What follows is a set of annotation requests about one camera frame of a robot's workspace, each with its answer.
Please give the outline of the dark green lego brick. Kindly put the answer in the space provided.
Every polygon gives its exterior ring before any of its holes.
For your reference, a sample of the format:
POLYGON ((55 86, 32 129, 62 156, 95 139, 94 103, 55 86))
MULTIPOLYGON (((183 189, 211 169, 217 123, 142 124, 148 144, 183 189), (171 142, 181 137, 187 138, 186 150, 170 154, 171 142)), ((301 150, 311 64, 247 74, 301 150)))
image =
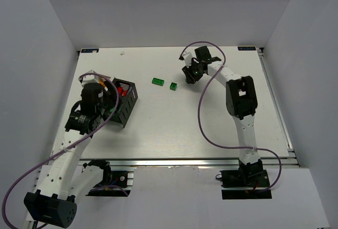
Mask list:
POLYGON ((177 89, 177 83, 171 83, 170 90, 176 90, 177 89))

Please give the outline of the red curved lego brick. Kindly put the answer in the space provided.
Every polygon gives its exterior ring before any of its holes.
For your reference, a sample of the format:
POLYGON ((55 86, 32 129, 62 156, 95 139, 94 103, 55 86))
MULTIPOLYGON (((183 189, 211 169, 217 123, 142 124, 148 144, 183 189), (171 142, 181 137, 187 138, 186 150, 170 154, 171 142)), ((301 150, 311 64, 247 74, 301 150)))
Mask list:
POLYGON ((125 96, 127 95, 127 93, 128 93, 128 90, 125 90, 125 91, 123 92, 122 96, 125 97, 125 96))

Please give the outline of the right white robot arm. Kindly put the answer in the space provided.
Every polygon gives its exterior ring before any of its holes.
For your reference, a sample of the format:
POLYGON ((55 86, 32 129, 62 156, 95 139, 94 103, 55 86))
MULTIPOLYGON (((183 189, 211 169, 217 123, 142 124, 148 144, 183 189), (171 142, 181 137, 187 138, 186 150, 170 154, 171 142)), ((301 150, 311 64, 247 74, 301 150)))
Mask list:
POLYGON ((194 84, 204 75, 208 75, 211 80, 217 80, 225 88, 226 109, 237 130, 239 162, 244 166, 258 164, 261 158, 254 130, 258 101, 253 78, 233 72, 223 60, 212 57, 206 46, 195 49, 195 56, 183 50, 179 59, 185 62, 182 71, 188 84, 194 84))

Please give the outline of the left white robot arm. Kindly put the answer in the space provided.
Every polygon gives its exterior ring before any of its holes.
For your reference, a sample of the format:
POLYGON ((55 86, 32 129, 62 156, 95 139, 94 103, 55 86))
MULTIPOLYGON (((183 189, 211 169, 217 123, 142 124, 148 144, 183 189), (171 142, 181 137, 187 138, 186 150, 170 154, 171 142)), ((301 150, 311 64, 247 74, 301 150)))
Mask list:
POLYGON ((63 154, 54 160, 37 190, 24 198, 24 205, 35 221, 69 227, 81 199, 94 187, 111 182, 111 169, 105 160, 85 164, 81 175, 73 178, 82 153, 102 122, 105 104, 101 84, 82 86, 81 100, 74 104, 65 125, 63 154))

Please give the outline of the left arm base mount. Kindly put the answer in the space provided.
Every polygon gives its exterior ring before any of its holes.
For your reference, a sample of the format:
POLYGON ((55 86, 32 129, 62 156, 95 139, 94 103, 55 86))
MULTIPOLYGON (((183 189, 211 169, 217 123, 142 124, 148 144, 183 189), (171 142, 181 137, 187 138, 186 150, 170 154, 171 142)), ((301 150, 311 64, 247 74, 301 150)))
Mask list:
POLYGON ((128 183, 130 177, 126 170, 112 170, 110 162, 106 160, 91 160, 89 163, 84 163, 82 172, 88 166, 96 166, 103 170, 102 181, 96 184, 87 196, 97 197, 127 197, 130 194, 128 183))

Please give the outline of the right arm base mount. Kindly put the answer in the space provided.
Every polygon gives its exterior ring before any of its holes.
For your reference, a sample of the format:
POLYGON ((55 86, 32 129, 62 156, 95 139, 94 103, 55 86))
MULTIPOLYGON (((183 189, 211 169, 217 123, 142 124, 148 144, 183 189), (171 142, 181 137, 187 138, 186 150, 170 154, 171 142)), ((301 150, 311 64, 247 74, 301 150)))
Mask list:
POLYGON ((272 199, 270 181, 263 163, 240 163, 237 170, 222 170, 215 179, 221 182, 223 200, 272 199))

